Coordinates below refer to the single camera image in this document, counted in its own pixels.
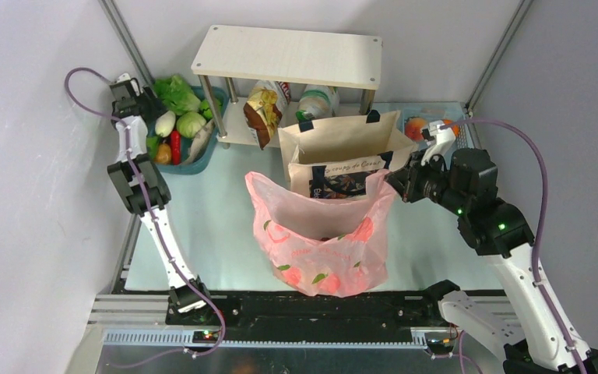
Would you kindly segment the white radish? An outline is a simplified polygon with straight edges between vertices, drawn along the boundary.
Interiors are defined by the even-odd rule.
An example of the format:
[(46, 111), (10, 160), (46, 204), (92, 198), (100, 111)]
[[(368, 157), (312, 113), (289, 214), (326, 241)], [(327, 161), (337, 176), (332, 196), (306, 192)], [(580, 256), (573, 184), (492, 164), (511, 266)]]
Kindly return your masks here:
[(154, 132), (156, 136), (168, 137), (175, 128), (176, 114), (173, 111), (166, 111), (155, 122)]

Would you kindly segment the beige canvas tote bag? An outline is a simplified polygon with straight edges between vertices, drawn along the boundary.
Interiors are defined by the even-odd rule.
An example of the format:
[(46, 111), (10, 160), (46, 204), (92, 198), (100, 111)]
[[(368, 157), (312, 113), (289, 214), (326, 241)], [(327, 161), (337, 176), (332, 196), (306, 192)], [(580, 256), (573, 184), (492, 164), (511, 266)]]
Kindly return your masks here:
[(287, 186), (313, 199), (359, 198), (366, 178), (403, 167), (418, 144), (397, 129), (399, 111), (300, 122), (279, 132)]

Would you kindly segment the pink plastic grocery bag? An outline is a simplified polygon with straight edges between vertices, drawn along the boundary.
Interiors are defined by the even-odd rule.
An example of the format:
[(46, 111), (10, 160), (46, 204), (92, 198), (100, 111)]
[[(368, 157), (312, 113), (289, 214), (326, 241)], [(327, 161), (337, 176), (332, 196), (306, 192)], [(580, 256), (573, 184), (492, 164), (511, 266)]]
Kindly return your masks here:
[(388, 279), (387, 219), (396, 191), (381, 169), (359, 199), (312, 199), (249, 172), (253, 235), (273, 274), (308, 296), (345, 298)]

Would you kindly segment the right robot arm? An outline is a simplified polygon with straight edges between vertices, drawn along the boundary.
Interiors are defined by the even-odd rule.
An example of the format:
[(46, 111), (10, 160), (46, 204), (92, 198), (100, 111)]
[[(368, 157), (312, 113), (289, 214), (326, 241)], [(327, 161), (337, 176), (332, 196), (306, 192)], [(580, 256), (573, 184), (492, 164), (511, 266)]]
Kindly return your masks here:
[(536, 239), (521, 211), (498, 196), (498, 169), (487, 151), (460, 149), (450, 161), (413, 153), (386, 181), (406, 203), (429, 199), (457, 216), (466, 244), (494, 270), (519, 328), (470, 300), (450, 280), (427, 290), (448, 323), (489, 350), (507, 373), (598, 373), (598, 350), (569, 322), (533, 260)]

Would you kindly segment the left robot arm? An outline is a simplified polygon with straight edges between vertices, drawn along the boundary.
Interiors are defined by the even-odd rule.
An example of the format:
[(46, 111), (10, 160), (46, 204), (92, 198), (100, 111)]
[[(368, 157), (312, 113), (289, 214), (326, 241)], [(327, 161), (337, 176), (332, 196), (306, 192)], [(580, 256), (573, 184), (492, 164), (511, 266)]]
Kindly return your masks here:
[(139, 217), (153, 238), (164, 264), (171, 311), (179, 315), (202, 309), (208, 305), (209, 292), (181, 253), (168, 215), (171, 192), (146, 145), (146, 120), (159, 117), (160, 103), (134, 78), (120, 78), (109, 88), (114, 95), (111, 122), (118, 133), (118, 155), (107, 173), (126, 210)]

